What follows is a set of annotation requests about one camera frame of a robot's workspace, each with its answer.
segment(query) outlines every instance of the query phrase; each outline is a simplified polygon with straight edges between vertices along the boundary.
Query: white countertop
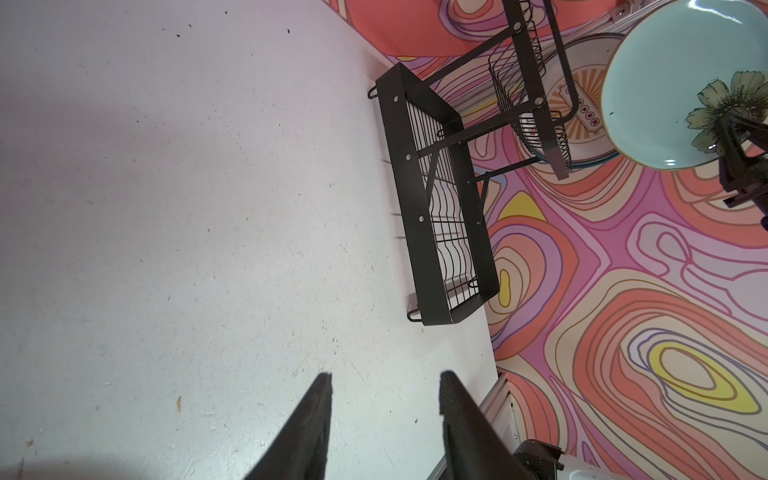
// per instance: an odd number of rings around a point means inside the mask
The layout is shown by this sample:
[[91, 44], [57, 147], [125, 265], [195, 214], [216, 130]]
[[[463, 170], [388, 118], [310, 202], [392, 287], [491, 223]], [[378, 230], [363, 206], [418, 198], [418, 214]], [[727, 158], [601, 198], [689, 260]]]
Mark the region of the white countertop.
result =
[[495, 364], [406, 320], [387, 66], [320, 0], [0, 5], [0, 478], [237, 480], [321, 371], [327, 478], [431, 472]]

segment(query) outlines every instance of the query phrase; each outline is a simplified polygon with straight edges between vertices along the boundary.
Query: psychedelic wallpaper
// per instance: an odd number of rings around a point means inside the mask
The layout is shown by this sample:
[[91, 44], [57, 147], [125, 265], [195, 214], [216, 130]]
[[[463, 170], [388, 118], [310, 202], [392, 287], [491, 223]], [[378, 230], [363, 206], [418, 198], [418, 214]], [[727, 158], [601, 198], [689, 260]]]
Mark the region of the psychedelic wallpaper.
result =
[[[325, 1], [422, 77], [504, 27], [499, 0]], [[615, 5], [553, 3], [564, 31]], [[435, 88], [465, 123], [495, 111], [472, 93], [484, 62]], [[478, 174], [528, 157], [509, 127], [470, 151]], [[635, 480], [768, 478], [768, 233], [752, 204], [725, 208], [717, 175], [617, 157], [495, 178], [486, 312], [523, 438]]]

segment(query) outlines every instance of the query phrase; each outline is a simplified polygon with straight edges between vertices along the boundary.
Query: black dish rack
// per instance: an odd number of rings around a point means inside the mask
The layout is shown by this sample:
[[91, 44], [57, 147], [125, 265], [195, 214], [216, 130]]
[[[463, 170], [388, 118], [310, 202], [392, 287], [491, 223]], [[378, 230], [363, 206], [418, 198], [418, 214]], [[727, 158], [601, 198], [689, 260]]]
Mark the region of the black dish rack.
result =
[[[381, 105], [406, 231], [418, 302], [408, 318], [425, 325], [458, 323], [498, 293], [483, 214], [488, 179], [541, 161], [534, 156], [475, 176], [467, 142], [511, 125], [524, 144], [544, 152], [558, 178], [567, 178], [571, 170], [564, 125], [576, 110], [561, 116], [549, 109], [541, 83], [545, 73], [541, 42], [530, 2], [502, 0], [502, 4], [508, 22], [503, 31], [424, 80], [398, 63], [376, 80], [368, 94], [378, 97]], [[550, 0], [544, 0], [544, 7], [571, 105], [578, 105]], [[498, 113], [464, 127], [461, 115], [430, 85], [483, 56], [488, 58], [492, 88], [480, 88], [495, 95]]]

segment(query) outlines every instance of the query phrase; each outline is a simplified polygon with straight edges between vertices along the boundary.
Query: green flower design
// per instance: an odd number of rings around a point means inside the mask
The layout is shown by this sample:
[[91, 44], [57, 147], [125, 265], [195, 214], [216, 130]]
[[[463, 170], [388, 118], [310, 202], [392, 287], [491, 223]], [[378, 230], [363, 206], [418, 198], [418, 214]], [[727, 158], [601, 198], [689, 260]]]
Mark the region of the green flower design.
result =
[[730, 81], [730, 91], [722, 80], [715, 80], [701, 92], [704, 108], [688, 114], [688, 127], [703, 130], [692, 145], [707, 153], [718, 152], [715, 125], [725, 115], [736, 114], [763, 122], [768, 117], [768, 82], [759, 71], [738, 71]]

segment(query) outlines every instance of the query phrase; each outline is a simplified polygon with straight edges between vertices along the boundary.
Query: plate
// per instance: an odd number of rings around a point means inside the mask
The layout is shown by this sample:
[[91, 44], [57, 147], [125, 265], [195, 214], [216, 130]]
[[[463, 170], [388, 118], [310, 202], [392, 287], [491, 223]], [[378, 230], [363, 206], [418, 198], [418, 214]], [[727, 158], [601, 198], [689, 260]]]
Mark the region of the plate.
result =
[[[600, 33], [565, 44], [579, 97], [576, 116], [565, 124], [574, 168], [593, 167], [619, 155], [605, 130], [600, 97], [608, 62], [623, 37], [620, 33]], [[546, 73], [541, 82], [547, 92], [549, 108], [565, 115], [571, 110], [571, 97], [556, 52], [547, 57], [544, 64]], [[521, 138], [521, 142], [528, 151], [545, 158], [544, 153], [532, 147], [525, 138]]]
[[625, 156], [659, 170], [718, 157], [714, 119], [768, 114], [768, 17], [744, 0], [677, 0], [638, 23], [603, 85], [607, 133]]

